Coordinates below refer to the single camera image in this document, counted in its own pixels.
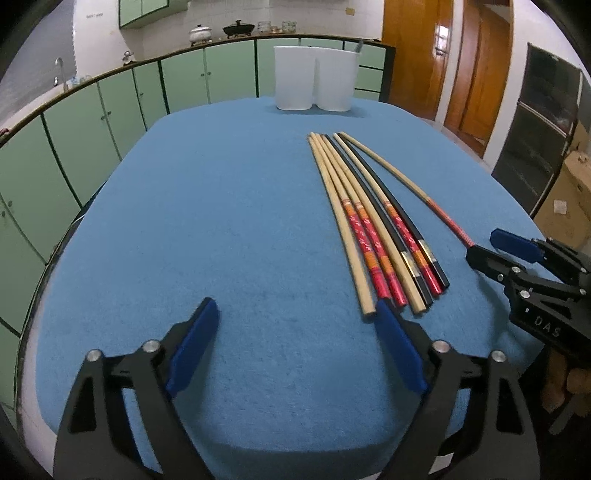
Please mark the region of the person right hand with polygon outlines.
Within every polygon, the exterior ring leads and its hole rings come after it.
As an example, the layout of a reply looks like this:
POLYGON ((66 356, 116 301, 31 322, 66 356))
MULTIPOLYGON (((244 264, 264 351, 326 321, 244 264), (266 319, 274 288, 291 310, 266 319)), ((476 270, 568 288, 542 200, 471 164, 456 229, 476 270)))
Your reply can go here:
POLYGON ((542 393, 542 405, 552 413, 563 405, 566 393, 581 395, 582 403, 574 411, 578 416, 586 417, 590 413, 591 373, 581 368, 567 367, 566 358, 552 350, 549 356, 546 384, 542 393))

